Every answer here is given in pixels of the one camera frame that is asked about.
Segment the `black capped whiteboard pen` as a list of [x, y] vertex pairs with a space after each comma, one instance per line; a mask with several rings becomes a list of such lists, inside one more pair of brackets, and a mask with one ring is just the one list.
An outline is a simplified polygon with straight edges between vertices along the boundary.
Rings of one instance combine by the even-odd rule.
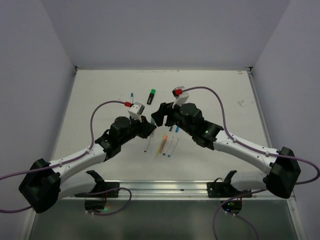
[[144, 148], [144, 152], [145, 152], [145, 153], [148, 151], [149, 146], [150, 146], [150, 143], [151, 143], [151, 137], [149, 137], [149, 138], [147, 139], [147, 143], [146, 143], [146, 146], [145, 146], [145, 148]]

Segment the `aluminium front rail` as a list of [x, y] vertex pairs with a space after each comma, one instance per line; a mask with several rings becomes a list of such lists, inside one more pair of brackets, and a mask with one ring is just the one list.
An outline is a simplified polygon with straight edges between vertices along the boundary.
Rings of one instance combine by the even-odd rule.
[[[218, 192], [207, 180], [105, 180], [113, 190], [109, 198], [123, 200], [132, 194], [133, 200], [225, 200], [231, 197]], [[84, 198], [96, 185], [92, 177], [69, 179], [60, 187], [59, 200]]]

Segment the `black green capped highlighter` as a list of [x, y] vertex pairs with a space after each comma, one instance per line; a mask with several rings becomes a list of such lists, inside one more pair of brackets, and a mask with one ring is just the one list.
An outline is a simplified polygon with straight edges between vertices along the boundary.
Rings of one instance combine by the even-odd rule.
[[148, 95], [147, 102], [146, 102], [147, 105], [151, 105], [152, 104], [155, 94], [156, 94], [156, 90], [155, 89], [151, 89], [150, 93]]

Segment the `pale green translucent highlighter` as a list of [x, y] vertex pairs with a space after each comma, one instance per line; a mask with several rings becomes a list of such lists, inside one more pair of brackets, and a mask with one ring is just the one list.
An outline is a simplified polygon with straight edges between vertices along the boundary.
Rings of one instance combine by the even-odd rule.
[[157, 125], [156, 125], [156, 122], [153, 118], [150, 119], [150, 123], [154, 126], [154, 128], [153, 128], [152, 132], [150, 133], [149, 137], [153, 138], [155, 135], [155, 130], [157, 128]]

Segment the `dark green capped marker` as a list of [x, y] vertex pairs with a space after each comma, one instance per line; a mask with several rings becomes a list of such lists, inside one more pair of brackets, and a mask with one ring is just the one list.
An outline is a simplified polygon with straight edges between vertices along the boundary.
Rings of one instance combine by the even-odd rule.
[[175, 139], [175, 138], [172, 137], [172, 138], [169, 140], [167, 146], [165, 147], [165, 149], [164, 149], [164, 151], [163, 151], [163, 153], [162, 153], [163, 156], [166, 156], [166, 155], [169, 153], [169, 150], [171, 149], [171, 147], [172, 147], [172, 145], [173, 145], [173, 143], [174, 143], [174, 139]]

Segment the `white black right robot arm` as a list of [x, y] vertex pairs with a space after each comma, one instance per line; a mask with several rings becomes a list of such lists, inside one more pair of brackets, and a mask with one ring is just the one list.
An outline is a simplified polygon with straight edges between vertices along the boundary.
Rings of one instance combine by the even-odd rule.
[[249, 141], [242, 146], [240, 139], [228, 136], [222, 126], [205, 120], [202, 111], [194, 103], [178, 106], [164, 102], [151, 117], [158, 127], [176, 125], [190, 135], [197, 145], [232, 155], [257, 168], [246, 172], [231, 170], [223, 182], [209, 182], [207, 187], [213, 191], [209, 195], [211, 198], [243, 194], [251, 197], [253, 190], [268, 190], [283, 199], [291, 196], [301, 173], [291, 149], [283, 147], [277, 151]]

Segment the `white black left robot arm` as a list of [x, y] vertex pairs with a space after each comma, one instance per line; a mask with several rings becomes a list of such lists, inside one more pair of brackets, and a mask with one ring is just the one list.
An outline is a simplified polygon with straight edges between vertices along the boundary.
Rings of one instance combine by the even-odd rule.
[[77, 194], [103, 197], [111, 187], [89, 168], [116, 156], [122, 145], [135, 137], [148, 138], [155, 129], [156, 125], [148, 122], [144, 116], [141, 120], [117, 117], [84, 153], [75, 153], [66, 159], [51, 162], [42, 158], [35, 161], [18, 190], [36, 213], [47, 211], [57, 200]]

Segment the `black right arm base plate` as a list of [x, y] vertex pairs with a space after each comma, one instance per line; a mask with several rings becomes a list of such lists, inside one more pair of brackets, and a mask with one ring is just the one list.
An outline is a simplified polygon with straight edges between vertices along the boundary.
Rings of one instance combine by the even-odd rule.
[[[244, 198], [251, 198], [252, 192], [250, 190], [238, 191], [228, 183], [213, 181], [206, 183], [207, 195], [209, 198], [232, 198], [238, 195], [243, 195]], [[222, 208], [224, 211], [231, 214], [239, 214], [243, 207], [242, 197], [237, 197], [230, 202], [224, 203]]]

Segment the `aluminium side rail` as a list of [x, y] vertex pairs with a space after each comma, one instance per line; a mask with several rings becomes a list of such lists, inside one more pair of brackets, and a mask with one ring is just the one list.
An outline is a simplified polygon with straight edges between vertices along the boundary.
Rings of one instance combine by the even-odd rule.
[[272, 154], [276, 154], [277, 150], [272, 147], [262, 107], [253, 82], [252, 70], [246, 68], [244, 74], [248, 78], [249, 88], [247, 106], [252, 107], [254, 110], [254, 114], [251, 117], [253, 123], [249, 125], [247, 132], [249, 136], [246, 136], [243, 140], [247, 145], [245, 151], [249, 155], [249, 163], [259, 169], [263, 176], [267, 176], [276, 162], [277, 157], [272, 156]]

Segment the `orange brown highlighter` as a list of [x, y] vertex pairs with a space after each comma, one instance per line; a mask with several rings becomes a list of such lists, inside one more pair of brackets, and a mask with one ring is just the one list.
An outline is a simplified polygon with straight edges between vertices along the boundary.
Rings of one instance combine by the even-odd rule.
[[162, 153], [164, 148], [165, 148], [165, 145], [166, 145], [166, 142], [168, 140], [168, 135], [166, 135], [162, 141], [162, 144], [161, 144], [161, 147], [160, 147], [160, 152]]

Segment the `blue capped white marker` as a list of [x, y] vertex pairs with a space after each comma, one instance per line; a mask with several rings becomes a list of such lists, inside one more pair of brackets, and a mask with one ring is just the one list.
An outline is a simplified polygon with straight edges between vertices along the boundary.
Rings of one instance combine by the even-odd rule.
[[177, 138], [173, 143], [172, 143], [172, 146], [169, 148], [169, 151], [167, 152], [167, 157], [170, 158], [172, 153], [174, 152], [177, 144], [179, 142], [179, 138]]

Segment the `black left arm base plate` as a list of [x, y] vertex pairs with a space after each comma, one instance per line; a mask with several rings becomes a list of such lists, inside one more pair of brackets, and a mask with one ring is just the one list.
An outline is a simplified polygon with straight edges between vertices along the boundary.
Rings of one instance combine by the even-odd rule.
[[87, 211], [92, 211], [94, 213], [101, 213], [102, 210], [107, 210], [107, 200], [112, 198], [117, 198], [119, 196], [119, 182], [104, 182], [98, 183], [97, 186], [93, 188], [90, 193], [100, 193], [102, 194], [88, 194], [88, 193], [78, 193], [74, 197], [85, 198], [84, 207]]

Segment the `yellow slim highlighter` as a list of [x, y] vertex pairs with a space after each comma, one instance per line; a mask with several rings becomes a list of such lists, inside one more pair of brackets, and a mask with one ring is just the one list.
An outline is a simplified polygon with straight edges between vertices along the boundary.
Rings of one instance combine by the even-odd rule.
[[167, 133], [165, 132], [165, 133], [163, 134], [162, 138], [161, 138], [160, 145], [159, 145], [159, 147], [158, 147], [157, 150], [156, 150], [156, 154], [155, 154], [155, 157], [156, 157], [156, 158], [157, 158], [158, 155], [160, 154], [160, 151], [161, 151], [161, 149], [162, 149], [163, 142], [164, 142], [164, 140], [166, 139], [166, 135], [167, 135]]

